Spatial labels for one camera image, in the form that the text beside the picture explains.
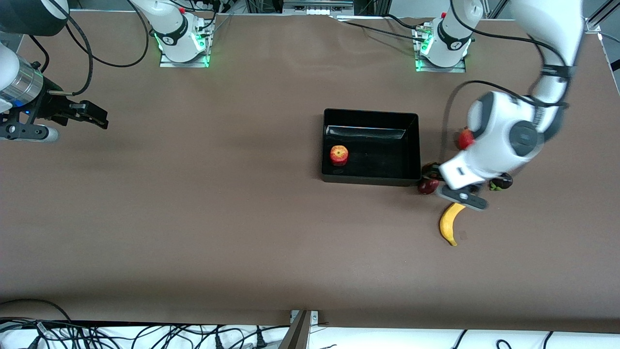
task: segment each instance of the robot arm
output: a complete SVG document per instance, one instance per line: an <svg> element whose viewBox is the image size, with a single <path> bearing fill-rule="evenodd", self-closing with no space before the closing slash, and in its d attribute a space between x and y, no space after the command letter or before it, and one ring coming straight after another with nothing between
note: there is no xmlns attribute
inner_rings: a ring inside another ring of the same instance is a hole
<svg viewBox="0 0 620 349"><path fill-rule="evenodd" d="M206 50L204 19L166 0L130 1L151 23L159 48L171 61L190 61Z"/></svg>
<svg viewBox="0 0 620 349"><path fill-rule="evenodd" d="M583 33L582 0L513 0L511 6L517 23L532 38L555 48L561 58L540 47L544 65L533 96L524 97L530 103L489 92L471 106L467 125L476 142L440 166L449 188L439 194L477 209L484 207L470 205L470 197L459 189L526 164L559 131L565 107L550 104L563 101Z"/></svg>
<svg viewBox="0 0 620 349"><path fill-rule="evenodd" d="M56 5L68 13L66 0L2 0L0 29L27 35L52 36L67 23ZM50 91L62 91L41 74L35 65L0 44L0 139L54 142L58 132L45 125L34 124L47 119L65 126L69 119L86 121L107 128L107 112L89 101L75 103L65 96L53 96ZM27 120L20 120L21 114Z"/></svg>

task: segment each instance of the metal cylinder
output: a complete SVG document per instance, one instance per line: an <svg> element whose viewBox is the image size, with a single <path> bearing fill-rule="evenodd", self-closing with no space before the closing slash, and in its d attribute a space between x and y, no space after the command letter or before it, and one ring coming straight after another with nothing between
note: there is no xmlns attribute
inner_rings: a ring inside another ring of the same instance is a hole
<svg viewBox="0 0 620 349"><path fill-rule="evenodd" d="M21 107L33 101L43 88L43 75L32 68L30 63L19 57L19 71L13 82L0 91L0 98Z"/></svg>

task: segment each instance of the black cable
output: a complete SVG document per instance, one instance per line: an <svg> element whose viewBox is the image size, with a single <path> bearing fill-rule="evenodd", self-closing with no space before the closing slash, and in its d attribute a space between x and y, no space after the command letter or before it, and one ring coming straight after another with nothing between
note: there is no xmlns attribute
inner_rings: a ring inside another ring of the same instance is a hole
<svg viewBox="0 0 620 349"><path fill-rule="evenodd" d="M510 346L510 343L506 342L506 341L505 341L505 340L503 340L503 339L498 339L498 340L497 340L497 342L495 342L495 347L496 347L497 349L502 349L502 348L500 347L500 344L502 344L502 343L506 344L506 347L508 347L508 349L512 349L512 347Z"/></svg>
<svg viewBox="0 0 620 349"><path fill-rule="evenodd" d="M266 329L262 329L261 331L264 332L264 331L275 330L275 329L283 329L283 328L286 328L286 327L290 327L290 326L283 325L283 326L267 327ZM228 349L233 349L238 344L244 343L246 339L250 338L251 336L256 335L257 333L258 332L253 332L253 333L248 334L247 336L245 336L245 337L241 338L240 340L238 340L235 344L231 345Z"/></svg>
<svg viewBox="0 0 620 349"><path fill-rule="evenodd" d="M126 0L127 3L133 8L133 10L136 12L136 14L138 15L138 18L140 18L140 22L142 22L142 26L144 27L144 36L146 43L144 44L144 51L142 52L142 55L133 63L129 63L129 64L114 64L114 63L110 63L110 62L106 62L102 59L100 59L99 57L92 55L92 58L95 61L98 61L101 64L105 64L107 66L112 66L114 68L129 68L131 66L135 66L138 63L142 62L142 60L144 60L146 53L149 50L149 29L146 26L146 23L144 21L144 18L142 17L142 15L140 14L140 11L136 8L136 6L134 6L134 4L131 3L131 1ZM73 39L73 41L79 46L79 48L88 53L88 51L84 48L84 46L82 46L82 44L78 41L78 39L75 37L75 35L73 35L73 32L71 31L71 28L69 28L69 25L65 26L67 28L67 31L69 32L69 35L71 36L71 38Z"/></svg>
<svg viewBox="0 0 620 349"><path fill-rule="evenodd" d="M355 27L370 29L370 30L373 30L375 32L384 33L384 34L388 34L388 35L393 35L395 37L403 37L405 39L419 41L419 42L423 42L424 41L423 38L412 37L412 36L409 36L409 35L402 35L402 34L397 34L397 33L392 33L392 32L388 32L387 30L381 30L381 29L377 29L377 28L367 27L365 25L361 25L361 24L357 24L357 23L351 23L351 22L348 22L348 21L345 21L345 23L349 24L349 25L354 25Z"/></svg>
<svg viewBox="0 0 620 349"><path fill-rule="evenodd" d="M31 320L26 320L26 319L12 319L12 321L19 321L19 322L22 322L22 323L25 323L25 324L30 324L30 325L35 326L35 328L38 328L37 327L37 323L41 323L41 324L63 325L64 327L69 327L69 328L78 329L78 330L93 330L92 327L80 326L80 325L76 325L76 324L72 324L72 323L61 322L61 321L53 321L53 320L34 320L34 321L31 321ZM103 333L103 332L101 332L100 330L97 330L97 329L94 329L94 332L98 333L100 338L107 339L107 340L109 340L110 342L112 342L114 344L114 347L111 347L111 346L107 345L109 348L111 348L111 349L121 349L121 347L116 342L114 342L112 339L109 339L110 336L108 336L107 334L105 334L105 333ZM87 339L87 337L85 335L83 335L83 332L82 332L82 336L81 337L74 337L73 335L71 335L70 337L71 338L75 338L76 340L82 340L84 343L86 343L86 339Z"/></svg>
<svg viewBox="0 0 620 349"><path fill-rule="evenodd" d="M551 335L553 334L553 331L550 331L549 333L547 333L547 335L544 337L544 341L542 343L542 349L547 349L547 342L549 341L549 338L551 338ZM508 347L508 349L512 349L512 347L510 346L510 343L508 343L506 340L504 339L498 339L497 342L495 342L495 347L496 349L503 349L502 347L500 347L500 344L506 344L506 347Z"/></svg>
<svg viewBox="0 0 620 349"><path fill-rule="evenodd" d="M532 100L530 100L530 99L528 99L526 97L523 97L523 96L519 95L518 93L513 92L513 91L511 91L511 90L509 90L509 89L507 89L507 88L505 88L503 86L500 86L498 84L491 83L491 82L488 82L488 81L484 81L484 80L469 80L469 81L465 81L464 83L460 84L459 86L461 86L461 85L465 86L465 85L469 85L469 84L483 84L483 85L488 85L488 86L491 86L491 87L495 87L495 88L497 88L497 89L499 89L499 90L501 90L501 91L503 91L503 92L513 96L514 98L517 98L517 99L519 99L519 100L521 100L521 101L523 101L523 102L525 102L525 103L527 103L527 104L529 104L531 106L534 106L534 107L548 108L548 107L565 107L565 106L569 105L566 102L545 103L545 102L541 102L541 101L532 101Z"/></svg>
<svg viewBox="0 0 620 349"><path fill-rule="evenodd" d="M558 50L556 50L553 46L548 45L542 41L538 41L538 40L533 40L533 39L526 39L526 38L522 38L522 37L511 37L511 36L507 36L507 35L499 35L499 34L491 34L491 33L487 33L487 32L483 32L480 30L477 30L475 28L472 28L470 26L468 26L467 24L465 24L460 18L459 16L456 15L456 11L454 10L454 0L450 0L450 9L452 9L452 14L454 15L454 18L465 28L467 28L467 30L470 30L471 32L474 32L476 34L480 34L482 36L486 36L486 37L492 37L492 38L496 38L496 39L506 39L506 40L514 40L514 41L522 41L522 42L529 42L529 43L533 43L535 45L540 45L546 49L548 49L549 51L553 52L558 58L560 58L560 61L562 62L562 65L564 66L568 66L568 64L566 64L566 60L564 59L564 57L560 54L560 52Z"/></svg>
<svg viewBox="0 0 620 349"><path fill-rule="evenodd" d="M41 50L41 52L43 52L43 55L45 56L45 63L43 63L43 66L41 66L40 69L41 73L43 73L47 69L47 66L50 65L50 54L47 53L45 47L41 45L41 43L37 40L37 38L34 37L34 35L28 35L28 37L30 37L32 42L35 43L35 45L39 48L39 50Z"/></svg>
<svg viewBox="0 0 620 349"><path fill-rule="evenodd" d="M398 24L402 25L403 27L407 28L407 29L415 29L417 27L417 25L409 25L403 21L401 21L400 18L394 16L393 14L384 14L381 17L387 17L387 18L391 18L393 20L395 20Z"/></svg>
<svg viewBox="0 0 620 349"><path fill-rule="evenodd" d="M73 25L73 27L75 27L75 29L78 31L79 35L84 40L84 44L86 45L86 52L88 53L88 77L86 78L86 82L84 83L84 86L80 90L71 93L72 96L77 96L79 94L84 93L88 89L88 87L91 85L92 69L93 69L93 59L92 59L91 43L88 42L88 38L86 37L86 34L84 34L84 32L82 31L82 28L80 28L78 23L73 18L71 18L71 16L69 16L69 13L67 13L67 11L65 11L63 9L63 7L60 6L56 2L56 0L50 0L50 2L51 2L52 5L54 5L60 11L60 13L62 13L65 17L67 17L67 20L69 20L71 25Z"/></svg>
<svg viewBox="0 0 620 349"><path fill-rule="evenodd" d="M358 16L361 15L362 13L364 13L364 11L366 11L366 9L368 8L368 6L376 3L379 0L373 0L373 1L368 1L368 4L366 4L366 6L364 6L364 8L362 8L359 12L358 12Z"/></svg>
<svg viewBox="0 0 620 349"><path fill-rule="evenodd" d="M147 332L147 333L143 333L146 330L149 329L153 329L157 327L156 329L154 329L153 331ZM148 335L152 335L155 332L159 331L160 329L163 329L165 326L155 326L155 325L151 325L151 326L147 326L145 328L143 328L140 332L138 332L137 336L133 337L133 338L128 338L128 337L120 337L120 336L110 336L110 335L106 335L106 339L121 339L121 340L136 340L138 338L142 338L142 337L146 337ZM102 332L101 329L96 329L99 333L104 333Z"/></svg>
<svg viewBox="0 0 620 349"><path fill-rule="evenodd" d="M56 333L56 332L54 332L54 331L51 331L51 330L47 330L47 329L46 329L48 332L50 332L52 335L54 335L54 336L56 337L56 339L54 339L54 338L48 338L48 337L47 337L47 336L46 336L46 335L45 335L45 334L44 334L44 333L40 330L40 328L39 328L39 326L38 326L39 324L41 324L42 322L44 322L44 320L10 319L10 321L13 321L13 322L20 322L20 325L24 325L24 324L26 324L26 325L31 325L32 327L34 327L34 329L35 329L35 330L37 331L37 333L38 333L38 337L39 337L39 338L44 339L44 341L45 341L45 343L46 343L46 345L47 345L47 347L48 347L48 348L50 347L49 341L52 341L52 342L60 342L60 343L62 344L62 346L63 346L65 349L69 349L69 348L67 347L67 345L66 345L66 344L64 344L64 341L67 341L67 340L70 340L70 341L71 341L71 346L72 346L72 348L79 348L79 345L77 344L77 340L78 340L78 338L71 337L71 338L65 338L65 339L62 339L62 338L60 338L60 336L58 335L58 333Z"/></svg>
<svg viewBox="0 0 620 349"><path fill-rule="evenodd" d="M547 342L549 341L549 338L551 338L551 335L553 335L553 331L549 331L549 333L547 333L547 336L544 337L542 349L547 349Z"/></svg>
<svg viewBox="0 0 620 349"><path fill-rule="evenodd" d="M545 65L546 62L544 60L544 55L543 55L543 51L541 50L541 48L538 45L534 45L534 47L536 47L536 51L538 52L538 56L540 56L541 58L541 62L542 65ZM528 94L533 94L534 93L534 88L536 87L536 85L538 85L538 83L540 82L540 80L542 79L542 75L538 75L538 77L536 78L536 80L529 86L528 88Z"/></svg>
<svg viewBox="0 0 620 349"><path fill-rule="evenodd" d="M198 342L198 344L193 348L193 349L200 349L200 346L202 345L202 343L209 338L210 335L214 334L218 329L220 328L220 325L217 325L215 327L215 329L213 329L211 332L207 333L206 336L204 336L200 342Z"/></svg>
<svg viewBox="0 0 620 349"><path fill-rule="evenodd" d="M602 36L606 37L607 39L614 40L615 42L620 43L620 40L618 40L618 38L613 37L610 34L606 34L606 33L603 33L603 32L600 32L599 34L601 34Z"/></svg>
<svg viewBox="0 0 620 349"><path fill-rule="evenodd" d="M463 340L463 336L465 336L465 333L467 333L467 330L463 330L461 332L461 334L459 335L459 338L456 340L456 343L454 344L452 349L458 349L459 345L461 345L461 340Z"/></svg>
<svg viewBox="0 0 620 349"><path fill-rule="evenodd" d="M69 314L67 314L66 311L64 311L63 308L61 308L58 304L54 303L54 302L50 302L50 301L46 301L44 299L38 299L38 298L18 298L18 299L11 299L10 301L6 301L6 302L2 302L0 303L0 306L5 306L6 304L11 304L11 303L20 303L20 302L34 302L34 303L44 303L47 304L49 306L54 307L56 310L58 310L60 312L60 314L63 315L63 317L67 320L67 321L71 321L71 318L69 317Z"/></svg>
<svg viewBox="0 0 620 349"><path fill-rule="evenodd" d="M145 328L143 328L142 330L140 330L140 332L138 332L138 334L137 334L136 338L134 338L134 339L133 339L133 341L131 342L131 349L134 349L134 347L136 346L136 342L138 341L138 338L140 338L140 337L141 337L141 335L142 335L142 333L143 333L144 331L146 331L148 328L149 328L149 327L145 327ZM161 327L159 327L156 331L158 331L158 330L160 330L160 329L163 329L163 328L164 328L164 326L161 326Z"/></svg>
<svg viewBox="0 0 620 349"><path fill-rule="evenodd" d="M155 344L152 345L151 349L155 349L155 347L157 346L157 344L159 344L159 342L163 341L166 337L170 335L171 331L172 331L172 326L170 327L170 331L168 331L163 337L161 337L158 341L155 342Z"/></svg>
<svg viewBox="0 0 620 349"><path fill-rule="evenodd" d="M171 335L171 336L170 336L170 337L166 340L166 342L165 342L165 343L164 343L164 345L162 346L162 349L167 349L167 348L168 348L168 345L170 345L170 342L172 341L172 339L174 339L174 337L183 338L184 340L186 340L186 341L190 342L190 344L192 345L192 348L193 348L193 347L194 347L194 344L193 344L192 340L191 340L191 339L189 339L189 338L187 338L187 337L185 337L185 336L182 336L182 335L180 334L180 333L181 333L181 332L183 332L183 331L184 331L187 327L189 327L189 325L178 326L178 327L177 327L177 331L176 331L176 333L172 334L172 335Z"/></svg>

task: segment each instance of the white floor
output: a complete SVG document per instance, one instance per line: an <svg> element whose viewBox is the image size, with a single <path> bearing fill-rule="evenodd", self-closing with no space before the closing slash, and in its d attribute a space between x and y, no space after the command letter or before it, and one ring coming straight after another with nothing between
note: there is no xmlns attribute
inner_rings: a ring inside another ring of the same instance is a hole
<svg viewBox="0 0 620 349"><path fill-rule="evenodd" d="M203 326L203 331L209 332L214 326ZM255 326L226 326L221 330L239 328L245 335L255 331ZM109 327L101 328L105 334L110 336L121 336L134 338L144 327ZM199 332L200 327L190 327L190 330ZM149 329L143 333L149 333L155 329ZM162 338L169 327L156 330L136 341L134 349L151 349L152 346ZM274 342L284 338L287 329L275 329L263 333L267 342ZM60 333L61 337L67 335L66 330ZM456 339L461 333L460 330L398 330L398 329L347 329L338 327L313 327L313 334L310 335L308 349L325 349L335 345L335 349L383 349L383 348L411 348L411 349L450 349L456 343ZM169 349L192 349L200 341L200 335L183 333L184 338L176 337L170 341ZM540 349L543 346L544 337L547 332L532 331L488 331L470 330L465 334L459 349L497 349L495 342L504 339L510 343L514 349ZM0 333L0 347L2 349L23 349L27 348L37 336L36 330L11 330ZM47 332L48 338L55 336ZM229 331L220 336L225 349L236 343L241 334L238 331ZM115 340L121 349L130 349L132 340ZM162 347L160 342L155 349ZM256 343L256 337L249 338L246 343ZM71 342L65 342L71 348ZM50 342L51 349L64 349L60 342ZM43 340L39 341L39 349L47 349ZM215 347L215 336L211 335L203 342L203 349ZM612 334L593 334L593 333L567 333L556 332L550 338L547 349L618 349L620 348L620 335Z"/></svg>

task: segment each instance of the brown table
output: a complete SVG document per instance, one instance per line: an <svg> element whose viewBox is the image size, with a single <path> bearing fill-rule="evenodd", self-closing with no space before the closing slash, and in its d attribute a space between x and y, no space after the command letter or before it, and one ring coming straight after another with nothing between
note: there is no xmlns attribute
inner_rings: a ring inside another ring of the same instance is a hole
<svg viewBox="0 0 620 349"><path fill-rule="evenodd" d="M135 14L75 18L100 58L139 56ZM46 75L78 89L85 54L66 32L41 41ZM467 73L418 73L410 45L322 16L235 16L208 69L158 68L153 46L134 68L95 63L84 98L109 111L107 131L70 122L58 143L1 144L0 297L76 319L266 324L306 307L340 326L620 332L620 98L597 37L564 129L511 190L484 194L488 210L459 216L458 247L438 232L438 197L321 181L322 112L415 112L434 161L457 84L524 93L539 58L478 36ZM28 39L20 52L42 60ZM456 98L451 132L485 91Z"/></svg>

